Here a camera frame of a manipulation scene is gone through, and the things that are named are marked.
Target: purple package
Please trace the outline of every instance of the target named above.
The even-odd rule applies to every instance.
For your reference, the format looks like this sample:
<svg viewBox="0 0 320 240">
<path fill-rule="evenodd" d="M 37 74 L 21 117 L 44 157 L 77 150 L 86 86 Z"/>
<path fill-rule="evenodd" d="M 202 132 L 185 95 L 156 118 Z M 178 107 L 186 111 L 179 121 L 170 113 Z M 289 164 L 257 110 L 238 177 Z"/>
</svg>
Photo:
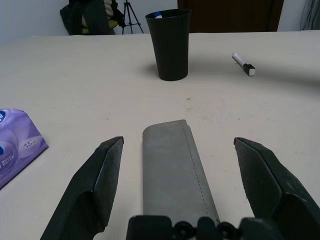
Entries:
<svg viewBox="0 0 320 240">
<path fill-rule="evenodd" d="M 28 114 L 0 108 L 0 189 L 47 147 Z"/>
</svg>

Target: table surface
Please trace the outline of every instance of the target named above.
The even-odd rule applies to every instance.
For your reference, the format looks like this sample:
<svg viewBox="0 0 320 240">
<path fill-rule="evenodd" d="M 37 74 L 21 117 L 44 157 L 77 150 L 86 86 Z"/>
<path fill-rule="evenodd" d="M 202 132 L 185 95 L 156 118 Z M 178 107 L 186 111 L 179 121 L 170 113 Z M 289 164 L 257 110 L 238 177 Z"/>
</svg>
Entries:
<svg viewBox="0 0 320 240">
<path fill-rule="evenodd" d="M 24 110 L 50 148 L 0 190 L 0 233 L 39 239 L 70 179 L 103 141 L 124 137 L 109 226 L 142 214 L 142 132 L 185 119 L 222 221 L 253 216 L 234 137 L 273 150 L 320 205 L 320 31 L 196 33 L 189 74 L 157 75 L 148 34 L 33 37 L 0 47 L 0 107 Z M 256 67 L 247 76 L 237 52 Z"/>
</svg>

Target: black cup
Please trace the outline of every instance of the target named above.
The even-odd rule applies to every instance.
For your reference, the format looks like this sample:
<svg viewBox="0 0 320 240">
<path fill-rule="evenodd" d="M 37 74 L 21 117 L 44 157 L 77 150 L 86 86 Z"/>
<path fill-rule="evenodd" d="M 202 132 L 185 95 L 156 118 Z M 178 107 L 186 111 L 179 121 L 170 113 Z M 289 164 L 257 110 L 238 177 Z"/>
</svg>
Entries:
<svg viewBox="0 0 320 240">
<path fill-rule="evenodd" d="M 159 77 L 165 81 L 177 81 L 188 75 L 190 9 L 160 11 L 145 16 L 153 43 Z"/>
</svg>

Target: whiteboard marker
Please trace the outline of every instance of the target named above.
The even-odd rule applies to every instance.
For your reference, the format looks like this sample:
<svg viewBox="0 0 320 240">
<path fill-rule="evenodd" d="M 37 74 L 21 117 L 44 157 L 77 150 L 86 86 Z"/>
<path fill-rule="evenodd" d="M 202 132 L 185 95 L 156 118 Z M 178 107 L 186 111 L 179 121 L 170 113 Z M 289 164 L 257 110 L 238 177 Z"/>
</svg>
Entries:
<svg viewBox="0 0 320 240">
<path fill-rule="evenodd" d="M 253 77 L 256 74 L 255 67 L 251 64 L 247 64 L 238 54 L 232 54 L 232 58 L 240 64 L 246 74 L 248 74 L 250 77 Z"/>
</svg>

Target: gray felt case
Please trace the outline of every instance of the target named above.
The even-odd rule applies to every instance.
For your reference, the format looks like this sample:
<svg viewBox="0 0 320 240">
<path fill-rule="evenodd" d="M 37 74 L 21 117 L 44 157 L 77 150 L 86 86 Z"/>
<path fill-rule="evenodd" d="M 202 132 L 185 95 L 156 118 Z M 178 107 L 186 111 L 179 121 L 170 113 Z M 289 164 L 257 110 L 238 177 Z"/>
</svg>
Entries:
<svg viewBox="0 0 320 240">
<path fill-rule="evenodd" d="M 196 143 L 185 120 L 143 131 L 143 214 L 168 216 L 172 224 L 219 217 Z"/>
</svg>

